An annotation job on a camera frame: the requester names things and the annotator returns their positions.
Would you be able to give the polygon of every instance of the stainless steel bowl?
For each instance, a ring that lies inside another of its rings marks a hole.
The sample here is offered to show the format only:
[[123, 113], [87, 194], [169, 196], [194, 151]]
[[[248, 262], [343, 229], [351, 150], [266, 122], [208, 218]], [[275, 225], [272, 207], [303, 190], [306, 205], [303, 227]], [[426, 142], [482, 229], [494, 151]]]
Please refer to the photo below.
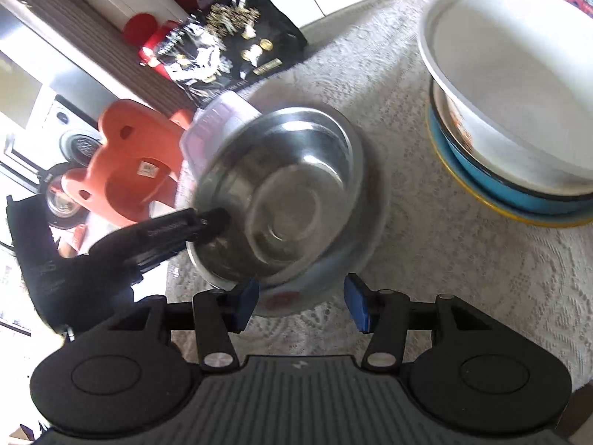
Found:
[[[365, 169], [361, 193], [351, 218], [327, 251], [307, 270], [282, 285], [262, 287], [255, 315], [286, 316], [312, 308], [342, 286], [348, 273], [360, 272], [372, 256], [388, 217], [390, 185], [375, 146], [362, 130], [358, 133]], [[211, 285], [223, 290], [235, 286], [235, 281], [210, 272], [191, 243], [188, 243], [188, 251], [198, 272]]]
[[340, 234], [361, 190], [364, 154], [333, 109], [292, 107], [262, 115], [233, 135], [198, 183], [198, 211], [222, 207], [229, 229], [196, 250], [225, 281], [289, 281]]

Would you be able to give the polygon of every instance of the white tablecloth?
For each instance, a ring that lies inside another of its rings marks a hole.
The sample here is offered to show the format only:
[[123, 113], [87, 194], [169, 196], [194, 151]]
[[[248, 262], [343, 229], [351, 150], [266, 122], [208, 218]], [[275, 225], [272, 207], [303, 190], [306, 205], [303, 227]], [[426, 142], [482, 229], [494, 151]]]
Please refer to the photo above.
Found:
[[[391, 172], [390, 217], [361, 276], [375, 289], [412, 300], [456, 294], [558, 356], [573, 387], [593, 377], [593, 227], [530, 227], [495, 214], [453, 180], [433, 154], [425, 126], [429, 74], [416, 28], [430, 0], [370, 0], [305, 30], [314, 55], [244, 92], [266, 111], [279, 102], [320, 99], [366, 130]], [[177, 205], [189, 205], [185, 172]], [[170, 266], [167, 295], [189, 300], [207, 285], [187, 253]], [[232, 340], [248, 353], [336, 354], [361, 358], [360, 334], [336, 297], [299, 315], [253, 317]], [[176, 333], [187, 356], [193, 334]], [[405, 359], [429, 346], [429, 332], [409, 332]]]

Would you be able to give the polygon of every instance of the table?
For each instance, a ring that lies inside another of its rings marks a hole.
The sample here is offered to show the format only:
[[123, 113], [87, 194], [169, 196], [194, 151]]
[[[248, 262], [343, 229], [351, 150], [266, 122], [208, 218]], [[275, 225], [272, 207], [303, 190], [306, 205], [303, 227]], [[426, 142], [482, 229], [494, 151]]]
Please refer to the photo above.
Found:
[[[434, 155], [425, 126], [429, 74], [416, 28], [430, 0], [369, 0], [304, 29], [313, 55], [244, 96], [260, 111], [278, 102], [319, 99], [360, 125], [391, 172], [391, 209], [379, 247], [361, 276], [374, 289], [412, 300], [456, 294], [558, 356], [573, 388], [593, 377], [593, 228], [530, 227], [474, 200]], [[178, 207], [192, 181], [180, 179]], [[191, 299], [207, 287], [187, 253], [168, 273], [167, 296]], [[409, 332], [404, 359], [429, 347], [429, 332]], [[193, 334], [175, 335], [195, 359]], [[253, 317], [232, 337], [245, 354], [352, 353], [369, 336], [350, 320], [341, 290], [301, 314]]]

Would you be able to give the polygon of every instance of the black snack bag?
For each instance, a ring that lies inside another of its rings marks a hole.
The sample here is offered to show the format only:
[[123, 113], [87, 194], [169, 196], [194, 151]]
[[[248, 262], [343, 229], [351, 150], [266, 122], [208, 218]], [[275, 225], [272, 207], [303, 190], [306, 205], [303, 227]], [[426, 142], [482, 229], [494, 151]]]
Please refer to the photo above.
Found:
[[155, 48], [171, 79], [200, 107], [303, 61], [307, 41], [270, 0], [217, 0]]

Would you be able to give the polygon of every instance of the orange stool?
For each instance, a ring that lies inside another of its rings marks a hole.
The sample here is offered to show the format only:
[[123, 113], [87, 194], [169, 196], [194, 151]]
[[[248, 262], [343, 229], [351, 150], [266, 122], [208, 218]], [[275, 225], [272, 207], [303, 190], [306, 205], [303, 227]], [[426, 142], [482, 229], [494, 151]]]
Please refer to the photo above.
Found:
[[169, 120], [132, 100], [113, 103], [99, 119], [106, 142], [88, 168], [64, 174], [64, 192], [120, 227], [147, 220], [152, 201], [174, 207], [183, 162], [179, 140], [191, 121], [189, 111]]

